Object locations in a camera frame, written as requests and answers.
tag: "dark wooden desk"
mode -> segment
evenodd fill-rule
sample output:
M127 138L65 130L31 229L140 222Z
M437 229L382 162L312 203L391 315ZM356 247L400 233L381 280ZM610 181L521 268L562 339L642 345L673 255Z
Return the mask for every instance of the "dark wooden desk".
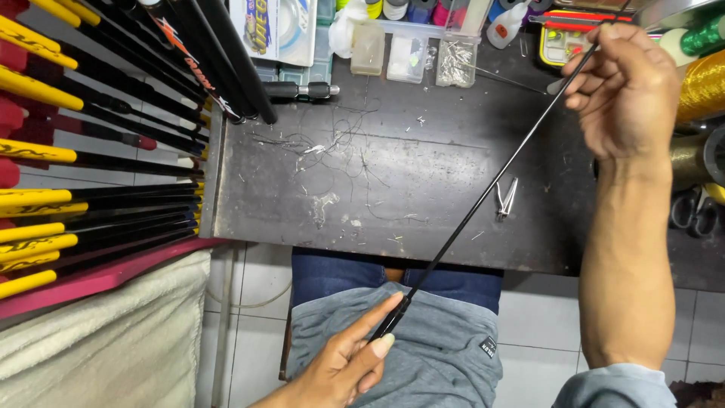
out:
M545 89L557 77L527 41L522 57L518 39L504 50L484 39L478 66ZM385 68L354 76L337 58L332 77L340 95L278 105L274 126L215 114L203 237L429 260L552 99L485 76L438 87L434 70L419 85L386 80ZM305 153L316 145L325 150ZM489 197L443 261L577 274L591 162L576 116L556 107L502 179L505 192L519 178L511 215L496 222ZM710 240L670 231L676 286L725 292L722 241L720 230Z

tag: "brand label on shorts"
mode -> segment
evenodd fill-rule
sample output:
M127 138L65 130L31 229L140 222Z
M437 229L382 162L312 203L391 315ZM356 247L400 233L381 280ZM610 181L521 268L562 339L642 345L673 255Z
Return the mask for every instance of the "brand label on shorts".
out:
M494 353L496 352L496 342L491 338L491 336L486 338L486 340L479 344L478 347L488 354L490 359L494 358Z

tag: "white glue bottle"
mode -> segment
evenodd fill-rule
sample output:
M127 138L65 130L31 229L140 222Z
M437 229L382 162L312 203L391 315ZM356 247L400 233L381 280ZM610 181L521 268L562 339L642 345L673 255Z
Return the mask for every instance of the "white glue bottle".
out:
M498 49L504 49L516 37L531 0L516 4L511 10L501 13L486 30L486 37Z

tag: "white towel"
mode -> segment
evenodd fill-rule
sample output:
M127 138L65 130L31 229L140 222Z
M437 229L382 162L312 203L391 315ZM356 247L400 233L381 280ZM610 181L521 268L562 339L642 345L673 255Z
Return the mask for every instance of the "white towel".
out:
M193 407L210 251L0 332L0 407Z

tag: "blue jeans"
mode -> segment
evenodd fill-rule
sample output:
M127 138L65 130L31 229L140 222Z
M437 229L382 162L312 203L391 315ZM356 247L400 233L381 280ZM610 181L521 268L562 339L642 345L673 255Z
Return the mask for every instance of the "blue jeans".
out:
M387 282L380 257L309 248L292 249L292 306L356 287ZM406 269L401 282L413 287L425 269ZM439 264L420 289L444 298L483 306L498 314L503 271Z

